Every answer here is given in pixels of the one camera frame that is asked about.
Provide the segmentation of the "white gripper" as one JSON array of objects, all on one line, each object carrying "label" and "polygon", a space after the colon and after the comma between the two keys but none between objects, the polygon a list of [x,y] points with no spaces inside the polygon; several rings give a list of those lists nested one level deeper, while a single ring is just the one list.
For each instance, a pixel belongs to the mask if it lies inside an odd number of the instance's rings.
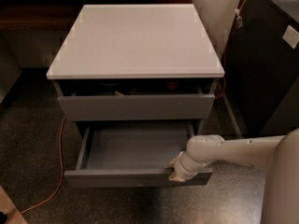
[{"label": "white gripper", "polygon": [[172,182],[183,183],[193,179],[201,169],[207,167],[207,161],[195,160],[186,151],[181,151],[173,160],[168,163],[174,171],[168,179]]}]

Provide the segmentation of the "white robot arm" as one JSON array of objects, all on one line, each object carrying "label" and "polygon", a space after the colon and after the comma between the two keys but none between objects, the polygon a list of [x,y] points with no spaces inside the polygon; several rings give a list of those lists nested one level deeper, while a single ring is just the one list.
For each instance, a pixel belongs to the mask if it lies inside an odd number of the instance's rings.
[{"label": "white robot arm", "polygon": [[195,135],[169,162],[169,179],[183,183],[215,161],[228,161],[267,172],[261,224],[299,224],[299,130],[286,135],[226,140]]}]

